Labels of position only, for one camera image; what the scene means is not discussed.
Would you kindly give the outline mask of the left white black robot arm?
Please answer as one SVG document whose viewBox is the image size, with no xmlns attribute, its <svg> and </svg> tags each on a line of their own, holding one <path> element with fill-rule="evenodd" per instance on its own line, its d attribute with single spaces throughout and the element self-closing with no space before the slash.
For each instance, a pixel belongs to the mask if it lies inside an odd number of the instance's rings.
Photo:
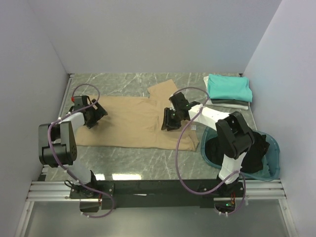
<svg viewBox="0 0 316 237">
<path fill-rule="evenodd" d="M 39 160 L 43 165 L 62 168 L 72 178 L 70 187 L 75 192 L 89 192 L 91 196 L 91 189 L 97 189 L 97 181 L 94 173 L 77 161 L 75 132 L 82 126 L 95 127 L 108 113 L 96 99 L 86 95 L 73 96 L 72 102 L 65 119 L 39 126 Z"/>
</svg>

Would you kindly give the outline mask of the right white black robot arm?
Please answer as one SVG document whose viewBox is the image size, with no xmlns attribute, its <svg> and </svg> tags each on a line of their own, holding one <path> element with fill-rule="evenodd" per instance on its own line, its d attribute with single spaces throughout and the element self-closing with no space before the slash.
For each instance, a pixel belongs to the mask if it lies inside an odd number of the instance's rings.
<svg viewBox="0 0 316 237">
<path fill-rule="evenodd" d="M 192 194 L 208 195 L 218 190 L 222 185 L 228 187 L 238 182 L 241 165 L 246 153 L 255 142 L 252 129 L 247 125 L 239 112 L 225 113 L 205 106 L 204 103 L 189 102 L 180 91 L 169 97 L 171 107 L 164 109 L 161 129 L 172 131 L 181 127 L 181 122 L 188 123 L 183 128 L 176 144 L 175 165 L 178 179 L 182 186 Z M 222 166 L 218 175 L 220 183 L 209 191 L 197 192 L 184 183 L 178 170 L 178 149 L 185 130 L 192 122 L 201 123 L 217 132 L 219 146 L 224 152 Z"/>
</svg>

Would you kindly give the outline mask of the beige t-shirt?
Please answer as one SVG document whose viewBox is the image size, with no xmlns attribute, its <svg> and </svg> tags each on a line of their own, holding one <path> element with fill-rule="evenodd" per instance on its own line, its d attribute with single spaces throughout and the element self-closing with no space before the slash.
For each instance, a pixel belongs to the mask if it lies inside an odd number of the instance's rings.
<svg viewBox="0 0 316 237">
<path fill-rule="evenodd" d="M 173 150 L 181 130 L 161 130 L 164 108 L 170 106 L 169 96 L 177 91 L 169 79 L 148 88 L 149 97 L 101 96 L 99 104 L 108 112 L 98 124 L 76 131 L 79 146 L 109 146 L 124 148 L 159 148 Z M 198 137 L 186 130 L 179 146 L 183 151 L 195 151 Z"/>
</svg>

